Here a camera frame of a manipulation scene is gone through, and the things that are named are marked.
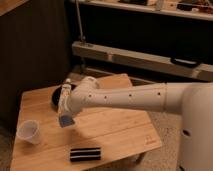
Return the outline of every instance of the wall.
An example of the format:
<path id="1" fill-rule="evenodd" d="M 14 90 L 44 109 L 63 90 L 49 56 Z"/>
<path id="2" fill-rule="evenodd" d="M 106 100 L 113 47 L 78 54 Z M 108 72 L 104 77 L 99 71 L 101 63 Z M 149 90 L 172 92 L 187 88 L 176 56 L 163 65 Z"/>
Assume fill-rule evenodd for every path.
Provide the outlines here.
<path id="1" fill-rule="evenodd" d="M 0 17 L 0 123 L 14 131 L 21 93 L 70 70 L 63 1 L 30 0 Z"/>

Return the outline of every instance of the wooden table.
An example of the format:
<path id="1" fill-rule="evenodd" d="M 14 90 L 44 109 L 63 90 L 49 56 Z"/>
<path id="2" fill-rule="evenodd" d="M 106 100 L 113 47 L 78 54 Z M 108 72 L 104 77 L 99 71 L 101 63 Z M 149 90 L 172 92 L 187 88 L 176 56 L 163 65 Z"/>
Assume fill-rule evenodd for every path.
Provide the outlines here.
<path id="1" fill-rule="evenodd" d="M 129 87 L 126 74 L 100 78 L 102 88 Z M 112 108 L 84 109 L 76 124 L 60 128 L 51 95 L 57 87 L 24 92 L 18 125 L 27 119 L 41 124 L 43 141 L 34 146 L 15 138 L 11 170 L 79 171 L 158 148 L 161 140 L 147 112 Z M 71 148 L 101 147 L 100 161 L 71 163 Z"/>
<path id="2" fill-rule="evenodd" d="M 0 16 L 26 3 L 28 0 L 0 0 Z"/>

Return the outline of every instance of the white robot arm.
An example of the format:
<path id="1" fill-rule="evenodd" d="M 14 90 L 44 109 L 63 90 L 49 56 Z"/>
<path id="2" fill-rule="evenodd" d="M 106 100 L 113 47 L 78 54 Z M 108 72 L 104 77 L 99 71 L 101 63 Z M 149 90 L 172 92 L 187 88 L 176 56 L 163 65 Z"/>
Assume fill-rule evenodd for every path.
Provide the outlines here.
<path id="1" fill-rule="evenodd" d="M 177 170 L 213 170 L 213 83 L 167 83 L 122 89 L 99 89 L 86 77 L 65 98 L 61 126 L 84 107 L 116 107 L 182 114 L 183 125 Z"/>

